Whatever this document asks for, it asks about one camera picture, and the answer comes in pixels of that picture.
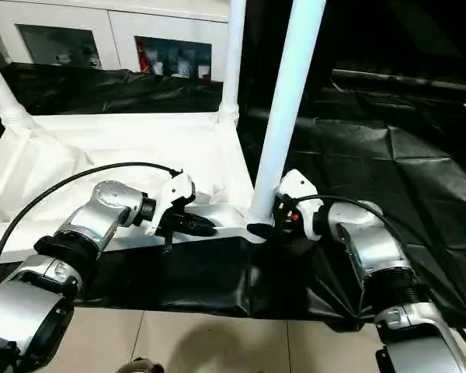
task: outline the white pipe frame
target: white pipe frame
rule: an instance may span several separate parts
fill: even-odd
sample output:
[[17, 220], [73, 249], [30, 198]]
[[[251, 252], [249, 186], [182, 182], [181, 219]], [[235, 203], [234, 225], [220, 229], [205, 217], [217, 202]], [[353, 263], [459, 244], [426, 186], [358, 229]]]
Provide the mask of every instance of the white pipe frame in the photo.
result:
[[12, 129], [17, 127], [33, 128], [33, 118], [26, 112], [0, 73], [0, 118], [4, 127]]
[[283, 46], [263, 153], [247, 221], [272, 224], [276, 189], [280, 185], [308, 77], [325, 0], [294, 0]]
[[243, 29], [246, 0], [231, 0], [228, 25], [228, 52], [224, 73], [223, 95], [219, 108], [220, 116], [238, 119], [238, 84], [242, 63]]

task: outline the glass cabinet door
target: glass cabinet door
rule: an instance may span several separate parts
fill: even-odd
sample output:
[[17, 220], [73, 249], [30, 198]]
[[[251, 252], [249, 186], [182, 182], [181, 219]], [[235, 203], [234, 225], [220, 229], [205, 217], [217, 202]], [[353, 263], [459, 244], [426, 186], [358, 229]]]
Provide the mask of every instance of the glass cabinet door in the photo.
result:
[[120, 68], [106, 10], [0, 1], [0, 37], [11, 62]]
[[141, 72], [210, 80], [210, 44], [154, 37], [134, 39]]
[[89, 30], [17, 25], [34, 64], [101, 69], [99, 52]]
[[109, 12], [121, 68], [222, 82], [228, 23]]

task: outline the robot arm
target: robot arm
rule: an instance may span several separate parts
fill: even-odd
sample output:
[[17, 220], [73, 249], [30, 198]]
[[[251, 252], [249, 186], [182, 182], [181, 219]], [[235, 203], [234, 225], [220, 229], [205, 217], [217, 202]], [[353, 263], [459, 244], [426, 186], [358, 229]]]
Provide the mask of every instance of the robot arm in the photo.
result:
[[[285, 201], [317, 193], [297, 170], [283, 178], [278, 191]], [[376, 204], [364, 203], [382, 214]], [[448, 325], [384, 222], [354, 204], [323, 205], [321, 200], [300, 202], [297, 217], [309, 239], [320, 239], [315, 221], [323, 220], [334, 240], [345, 245], [376, 315], [384, 344], [376, 354], [381, 371], [466, 373], [466, 359]]]
[[74, 312], [72, 301], [118, 227], [147, 224], [149, 235], [213, 235], [214, 224], [187, 214], [195, 187], [185, 173], [157, 200], [116, 181], [99, 183], [87, 204], [0, 283], [0, 373], [33, 371], [54, 356]]

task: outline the tile floor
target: tile floor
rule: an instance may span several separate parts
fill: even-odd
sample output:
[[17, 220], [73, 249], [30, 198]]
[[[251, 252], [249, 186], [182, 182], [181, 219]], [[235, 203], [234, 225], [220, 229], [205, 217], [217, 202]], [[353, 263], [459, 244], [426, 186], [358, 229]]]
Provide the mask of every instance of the tile floor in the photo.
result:
[[115, 373], [136, 357], [166, 373], [378, 373], [373, 326], [337, 334], [319, 322], [203, 314], [76, 309], [54, 360], [41, 373]]

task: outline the black fabric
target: black fabric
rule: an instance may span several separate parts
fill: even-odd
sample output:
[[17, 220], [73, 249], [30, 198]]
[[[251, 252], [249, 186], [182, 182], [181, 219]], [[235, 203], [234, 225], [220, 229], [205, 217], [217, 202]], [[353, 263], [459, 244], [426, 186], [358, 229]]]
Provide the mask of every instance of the black fabric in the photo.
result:
[[[247, 2], [244, 49], [252, 69], [249, 78], [271, 92], [292, 4], [292, 0], [279, 0], [276, 6], [270, 0]], [[333, 69], [466, 85], [466, 1], [456, 7], [409, 0], [326, 2], [306, 89], [319, 90], [330, 76], [345, 84]], [[369, 78], [359, 79], [356, 88]], [[407, 84], [400, 79], [395, 83], [399, 88]], [[436, 94], [427, 87], [430, 82], [416, 84], [417, 89], [429, 88], [429, 94]], [[455, 90], [450, 86], [442, 96], [466, 96]]]
[[[221, 84], [128, 71], [14, 64], [5, 77], [33, 114], [215, 111], [221, 100]], [[269, 93], [259, 92], [238, 125], [253, 180], [270, 101]], [[466, 326], [462, 105], [339, 92], [306, 95], [286, 164], [286, 170], [293, 168], [321, 193], [372, 200], [414, 228], [421, 237], [398, 227], [408, 255], [447, 321]], [[0, 279], [17, 265], [0, 265]], [[104, 253], [79, 304], [351, 326], [372, 317], [361, 298], [341, 247], [285, 237], [261, 246], [228, 239], [175, 245], [169, 254], [158, 247]]]
[[[252, 178], [268, 115], [268, 109], [252, 107], [238, 126]], [[419, 237], [398, 226], [415, 268], [447, 321], [466, 325], [464, 106], [338, 92], [306, 99], [285, 165], [290, 169], [305, 174], [319, 193], [371, 200], [413, 228]], [[296, 288], [305, 304], [297, 311], [295, 303], [286, 305], [283, 317], [367, 319], [370, 309], [360, 304], [341, 248], [299, 241], [281, 245], [283, 255], [292, 251], [290, 259], [273, 258], [268, 250], [259, 259], [264, 266], [271, 262], [273, 277], [258, 276], [252, 282], [252, 303], [259, 308], [255, 312], [280, 312], [277, 303], [265, 302], [266, 294]], [[274, 278], [277, 271], [292, 277]]]

